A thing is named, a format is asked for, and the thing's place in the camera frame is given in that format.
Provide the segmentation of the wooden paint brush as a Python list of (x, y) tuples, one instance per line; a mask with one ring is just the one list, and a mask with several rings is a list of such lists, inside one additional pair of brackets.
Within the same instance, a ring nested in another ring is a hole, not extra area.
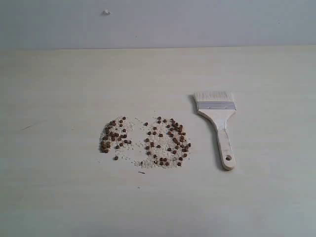
[(236, 161), (227, 130), (227, 121), (236, 112), (232, 94), (227, 91), (200, 91), (194, 93), (194, 99), (197, 113), (214, 126), (223, 168), (234, 169)]

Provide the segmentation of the pile of brown pellets and crumbs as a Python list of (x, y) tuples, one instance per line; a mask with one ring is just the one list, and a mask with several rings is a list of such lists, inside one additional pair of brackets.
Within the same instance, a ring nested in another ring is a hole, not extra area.
[(190, 160), (191, 148), (183, 124), (161, 116), (153, 122), (117, 117), (104, 125), (98, 141), (99, 152), (141, 169), (181, 167)]

